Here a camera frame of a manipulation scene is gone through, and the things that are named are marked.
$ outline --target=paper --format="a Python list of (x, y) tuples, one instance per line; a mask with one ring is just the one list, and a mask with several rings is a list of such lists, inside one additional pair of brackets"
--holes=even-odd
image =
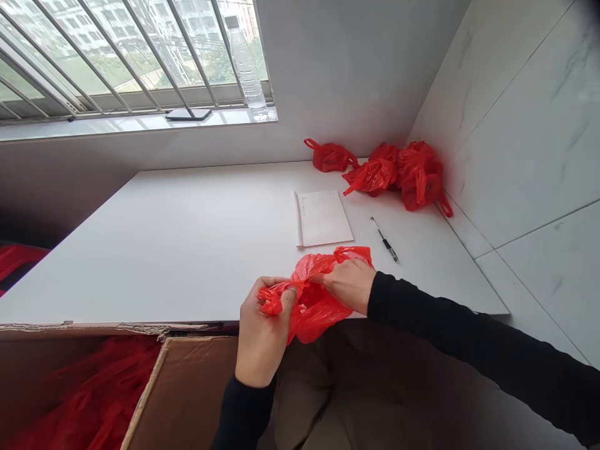
[(298, 247), (354, 240), (337, 191), (293, 194), (298, 211)]

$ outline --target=phone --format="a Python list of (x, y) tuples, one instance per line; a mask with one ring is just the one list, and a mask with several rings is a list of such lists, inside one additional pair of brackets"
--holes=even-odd
[(201, 108), (191, 108), (192, 113), (194, 113), (194, 117), (189, 116), (189, 112), (185, 108), (177, 108), (173, 109), (169, 114), (167, 114), (167, 120), (180, 120), (180, 121), (203, 121), (206, 119), (210, 113), (213, 111), (212, 109), (201, 109)]

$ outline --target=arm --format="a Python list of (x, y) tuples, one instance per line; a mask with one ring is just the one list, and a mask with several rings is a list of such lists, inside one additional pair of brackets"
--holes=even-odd
[(600, 443), (600, 372), (517, 329), (421, 292), (358, 260), (312, 278), (369, 319), (470, 364), (585, 446)]
[(288, 279), (259, 278), (239, 310), (236, 373), (225, 388), (211, 450), (254, 450), (269, 424), (275, 372), (286, 349), (296, 291), (292, 288), (283, 293), (283, 311), (277, 316), (261, 312), (258, 291), (282, 281)]
[(254, 450), (271, 418), (275, 379), (262, 389), (242, 384), (233, 376), (227, 384), (219, 428), (211, 450)]

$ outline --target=window sill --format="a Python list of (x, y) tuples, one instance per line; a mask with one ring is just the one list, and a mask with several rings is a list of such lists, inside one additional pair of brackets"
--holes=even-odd
[(127, 117), (98, 117), (78, 119), (73, 122), (40, 122), (15, 124), (0, 127), (0, 143), (6, 141), (28, 141), (73, 136), (95, 136), (97, 134), (135, 133), (179, 128), (203, 128), (213, 126), (264, 124), (277, 122), (277, 110), (268, 107), (267, 120), (256, 122), (248, 108), (213, 110), (204, 121), (168, 121), (165, 114), (148, 114)]

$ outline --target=black pen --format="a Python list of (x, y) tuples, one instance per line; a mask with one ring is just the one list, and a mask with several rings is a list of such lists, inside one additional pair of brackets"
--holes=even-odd
[(394, 251), (394, 249), (392, 248), (392, 246), (389, 244), (388, 240), (385, 237), (383, 237), (383, 233), (381, 232), (381, 230), (377, 226), (377, 222), (375, 222), (375, 219), (373, 219), (373, 218), (371, 218), (371, 222), (373, 222), (373, 225), (375, 225), (375, 228), (377, 228), (377, 232), (381, 236), (381, 239), (383, 239), (383, 244), (385, 245), (387, 251), (389, 251), (389, 253), (392, 256), (392, 258), (394, 258), (394, 262), (397, 263), (398, 262), (398, 257), (396, 256), (396, 252)]

